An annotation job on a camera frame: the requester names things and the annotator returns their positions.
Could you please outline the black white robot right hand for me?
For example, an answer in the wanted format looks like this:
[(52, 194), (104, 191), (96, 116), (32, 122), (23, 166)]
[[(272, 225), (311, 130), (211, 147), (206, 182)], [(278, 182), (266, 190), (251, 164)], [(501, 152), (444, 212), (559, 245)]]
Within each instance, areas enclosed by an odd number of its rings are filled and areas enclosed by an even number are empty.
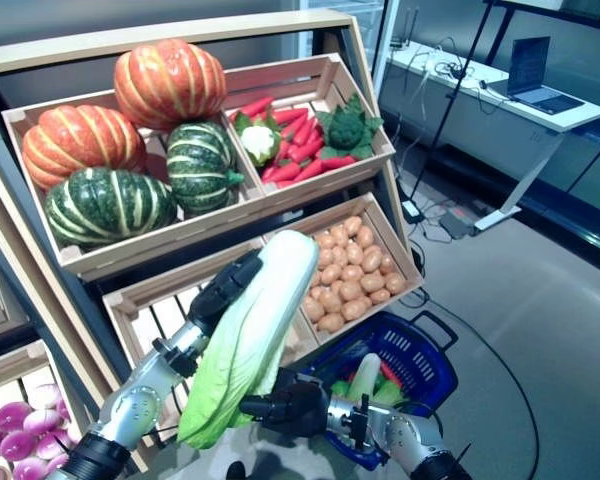
[(265, 429), (310, 438), (327, 431), (331, 396), (318, 378), (279, 368), (270, 393), (246, 395), (238, 408)]

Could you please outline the black white robot left hand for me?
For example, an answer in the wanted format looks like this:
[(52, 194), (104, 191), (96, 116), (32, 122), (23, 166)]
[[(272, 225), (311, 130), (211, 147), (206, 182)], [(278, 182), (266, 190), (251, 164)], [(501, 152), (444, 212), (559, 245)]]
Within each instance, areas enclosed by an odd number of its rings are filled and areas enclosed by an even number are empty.
[(186, 320), (211, 337), (225, 311), (262, 268), (259, 253), (250, 250), (217, 273), (192, 301)]

